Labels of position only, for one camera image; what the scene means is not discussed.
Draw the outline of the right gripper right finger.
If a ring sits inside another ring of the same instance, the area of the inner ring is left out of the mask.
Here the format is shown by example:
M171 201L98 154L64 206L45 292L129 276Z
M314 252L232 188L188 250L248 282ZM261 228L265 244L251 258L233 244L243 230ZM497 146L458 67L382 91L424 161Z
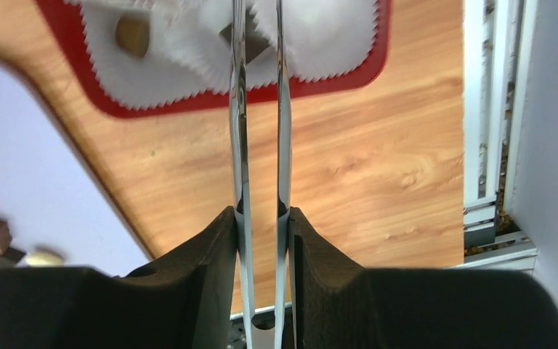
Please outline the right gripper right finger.
M297 348L558 348L558 309L526 273L365 268L296 207L288 231Z

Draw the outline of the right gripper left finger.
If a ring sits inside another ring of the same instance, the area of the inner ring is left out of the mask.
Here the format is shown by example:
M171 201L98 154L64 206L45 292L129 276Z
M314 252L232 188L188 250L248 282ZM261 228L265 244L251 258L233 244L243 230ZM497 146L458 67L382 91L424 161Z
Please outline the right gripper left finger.
M124 277L0 268L0 348L225 348L235 210Z

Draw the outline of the red box with white liners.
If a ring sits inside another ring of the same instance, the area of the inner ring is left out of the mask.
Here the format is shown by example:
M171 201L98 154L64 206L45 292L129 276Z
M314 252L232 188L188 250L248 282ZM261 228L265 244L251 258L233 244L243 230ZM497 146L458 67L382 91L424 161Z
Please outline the red box with white liners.
M387 60L390 1L281 1L293 97L363 87ZM246 64L252 103L275 97L277 1L243 1L271 47ZM232 1L38 1L86 96L120 119L224 107L230 92ZM120 17L150 25L147 54L115 42Z

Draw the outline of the dark cube chocolate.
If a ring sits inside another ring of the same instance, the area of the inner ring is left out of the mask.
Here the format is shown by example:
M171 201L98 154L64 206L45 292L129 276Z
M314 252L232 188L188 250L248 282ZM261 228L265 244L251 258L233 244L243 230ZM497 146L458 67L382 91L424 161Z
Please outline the dark cube chocolate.
M256 30L253 17L246 15L245 25L246 64L256 59L265 50L271 47L270 42Z

